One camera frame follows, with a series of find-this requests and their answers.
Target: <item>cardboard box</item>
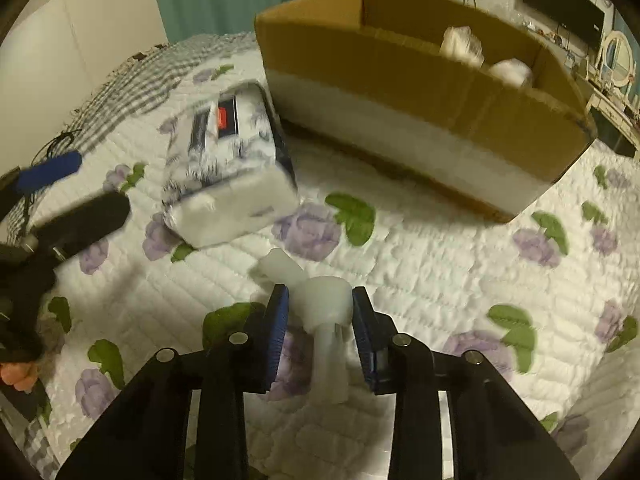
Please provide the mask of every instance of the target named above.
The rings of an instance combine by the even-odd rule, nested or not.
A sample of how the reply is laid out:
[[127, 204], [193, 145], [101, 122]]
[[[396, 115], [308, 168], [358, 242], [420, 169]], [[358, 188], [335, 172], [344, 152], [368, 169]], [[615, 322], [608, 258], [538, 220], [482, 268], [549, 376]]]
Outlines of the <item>cardboard box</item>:
[[[440, 55], [446, 28], [464, 25], [482, 43], [482, 68]], [[255, 31], [284, 120], [427, 177], [499, 221], [595, 138], [546, 46], [452, 0], [293, 0], [258, 14]], [[532, 69], [532, 88], [488, 73], [513, 57]]]

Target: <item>gray plaid blanket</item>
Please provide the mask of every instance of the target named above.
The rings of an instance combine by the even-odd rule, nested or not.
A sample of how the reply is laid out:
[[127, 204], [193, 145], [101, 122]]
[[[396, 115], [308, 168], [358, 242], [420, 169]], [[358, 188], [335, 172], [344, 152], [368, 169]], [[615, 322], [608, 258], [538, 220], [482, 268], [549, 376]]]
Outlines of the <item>gray plaid blanket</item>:
[[[78, 150], [84, 156], [95, 149], [124, 119], [145, 114], [161, 105], [180, 80], [201, 62], [212, 56], [227, 56], [257, 48], [253, 33], [226, 36], [194, 36], [188, 40], [158, 50], [105, 83], [94, 97], [75, 115], [64, 131], [79, 130], [74, 141], [60, 144], [52, 150], [59, 155], [67, 150]], [[31, 211], [37, 207], [46, 190], [34, 200]], [[9, 243], [18, 242], [18, 233], [24, 217], [24, 201], [8, 215]], [[44, 480], [56, 477], [60, 468], [50, 450], [40, 420], [34, 420], [24, 432], [24, 441], [18, 443], [24, 455]]]

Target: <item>white vanity table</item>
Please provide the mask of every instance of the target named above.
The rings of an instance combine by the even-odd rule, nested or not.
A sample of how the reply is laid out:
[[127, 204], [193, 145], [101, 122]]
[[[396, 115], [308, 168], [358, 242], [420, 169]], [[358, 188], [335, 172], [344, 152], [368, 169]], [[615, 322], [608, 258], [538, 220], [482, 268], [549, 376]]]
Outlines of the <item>white vanity table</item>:
[[640, 160], [640, 137], [631, 119], [629, 119], [624, 112], [620, 111], [602, 92], [594, 87], [592, 87], [592, 91], [593, 94], [591, 94], [587, 102], [587, 112], [589, 112], [591, 108], [599, 110], [607, 120], [636, 147], [634, 158], [635, 160]]
[[[636, 73], [636, 63], [625, 35], [616, 30], [610, 33], [602, 42], [596, 68], [589, 68], [586, 62], [584, 65], [582, 74], [576, 74], [576, 79], [580, 88], [589, 95], [587, 112], [592, 108], [598, 110], [635, 147], [634, 158], [640, 160], [640, 134], [624, 112], [632, 109], [628, 98], [630, 83]], [[620, 91], [624, 87], [626, 94]], [[610, 97], [604, 95], [603, 89], [607, 89]]]

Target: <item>floral bedspread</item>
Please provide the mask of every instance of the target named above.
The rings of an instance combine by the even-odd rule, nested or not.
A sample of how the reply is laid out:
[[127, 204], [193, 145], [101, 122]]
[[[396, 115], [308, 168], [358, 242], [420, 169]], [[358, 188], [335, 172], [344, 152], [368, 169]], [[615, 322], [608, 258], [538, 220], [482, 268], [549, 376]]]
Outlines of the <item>floral bedspread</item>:
[[[119, 189], [132, 204], [123, 230], [60, 269], [44, 308], [42, 321], [54, 328], [43, 422], [60, 462], [159, 348], [206, 348], [262, 308], [273, 284], [254, 267], [280, 246], [312, 276], [366, 286], [377, 310], [430, 348], [484, 352], [583, 478], [596, 478], [617, 449], [600, 462], [585, 450], [613, 421], [575, 407], [603, 356], [626, 355], [638, 343], [635, 163], [597, 143], [515, 220], [496, 225], [419, 184], [290, 140], [298, 211], [195, 251], [159, 217], [167, 134], [187, 104], [244, 78], [264, 81], [258, 52], [203, 63], [159, 108], [118, 126], [36, 212], [44, 218], [100, 189]], [[291, 326], [273, 388], [246, 396], [251, 464], [290, 479], [386, 478], [393, 399], [368, 393], [350, 345], [348, 402], [308, 405], [311, 352], [308, 336]], [[443, 444], [451, 476], [447, 430]]]

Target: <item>purple flower pattern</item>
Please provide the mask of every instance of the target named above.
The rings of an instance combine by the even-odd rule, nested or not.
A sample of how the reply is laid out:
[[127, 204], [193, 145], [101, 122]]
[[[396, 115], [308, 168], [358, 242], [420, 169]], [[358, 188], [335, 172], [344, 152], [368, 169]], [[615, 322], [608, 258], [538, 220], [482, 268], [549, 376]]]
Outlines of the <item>purple flower pattern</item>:
[[594, 225], [591, 228], [593, 248], [603, 256], [609, 256], [618, 248], [618, 236], [602, 225]]
[[305, 202], [293, 215], [277, 221], [271, 232], [290, 253], [321, 262], [340, 242], [342, 227], [334, 215], [327, 206]]
[[622, 332], [624, 319], [622, 309], [616, 301], [607, 301], [596, 325], [596, 337], [601, 343], [608, 345], [619, 332]]
[[505, 380], [511, 379], [515, 368], [513, 352], [502, 344], [498, 336], [487, 330], [472, 330], [471, 332], [453, 334], [442, 348], [445, 354], [458, 357], [467, 350], [482, 352]]
[[65, 344], [65, 331], [56, 318], [44, 317], [37, 320], [36, 332], [42, 339], [46, 353], [60, 353]]
[[76, 401], [84, 416], [97, 420], [116, 398], [108, 378], [96, 368], [84, 370], [76, 383]]
[[195, 84], [206, 83], [209, 79], [211, 79], [211, 76], [214, 72], [215, 69], [213, 68], [206, 68], [204, 70], [201, 70], [195, 76], [193, 76], [193, 82]]
[[146, 225], [145, 235], [142, 250], [152, 262], [169, 254], [180, 243], [180, 238], [164, 225], [162, 213], [152, 216], [151, 222]]
[[631, 186], [631, 182], [627, 179], [627, 177], [620, 173], [618, 170], [609, 170], [607, 171], [607, 183], [611, 187], [615, 187], [617, 189], [626, 189]]
[[107, 238], [97, 241], [90, 247], [78, 254], [80, 270], [85, 274], [92, 275], [104, 263], [109, 255], [109, 241]]
[[552, 432], [551, 436], [568, 459], [572, 459], [587, 444], [589, 419], [584, 415], [569, 415]]
[[513, 234], [513, 242], [517, 245], [520, 256], [526, 260], [552, 269], [560, 265], [558, 244], [552, 238], [547, 238], [542, 231], [519, 229]]
[[267, 400], [282, 400], [304, 395], [311, 384], [314, 340], [304, 330], [290, 327], [282, 345], [276, 380], [265, 395]]
[[102, 183], [104, 191], [116, 191], [127, 177], [131, 168], [125, 164], [118, 164], [113, 171], [108, 171]]
[[158, 127], [158, 133], [162, 135], [171, 135], [175, 131], [175, 127], [178, 125], [177, 117], [169, 117]]

